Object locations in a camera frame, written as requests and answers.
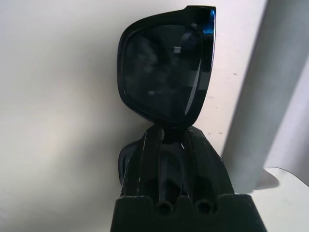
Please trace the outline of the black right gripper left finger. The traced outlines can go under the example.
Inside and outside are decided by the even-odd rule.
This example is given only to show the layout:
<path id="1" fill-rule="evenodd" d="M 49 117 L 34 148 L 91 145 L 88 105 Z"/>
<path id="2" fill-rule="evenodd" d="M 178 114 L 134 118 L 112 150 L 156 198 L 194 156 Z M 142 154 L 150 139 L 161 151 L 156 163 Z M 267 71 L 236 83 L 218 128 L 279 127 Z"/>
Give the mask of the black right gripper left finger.
<path id="1" fill-rule="evenodd" d="M 118 173 L 121 196 L 159 196 L 159 155 L 163 130 L 150 127 L 142 138 L 121 149 Z"/>

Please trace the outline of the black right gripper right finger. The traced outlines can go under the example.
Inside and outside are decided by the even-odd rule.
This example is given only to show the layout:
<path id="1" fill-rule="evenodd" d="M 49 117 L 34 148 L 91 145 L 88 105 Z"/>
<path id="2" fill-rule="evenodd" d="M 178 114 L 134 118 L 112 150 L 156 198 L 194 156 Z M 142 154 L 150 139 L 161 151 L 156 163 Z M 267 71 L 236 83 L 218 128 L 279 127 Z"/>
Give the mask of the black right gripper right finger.
<path id="1" fill-rule="evenodd" d="M 188 128 L 183 135 L 191 196 L 234 194 L 225 164 L 203 132 Z"/>

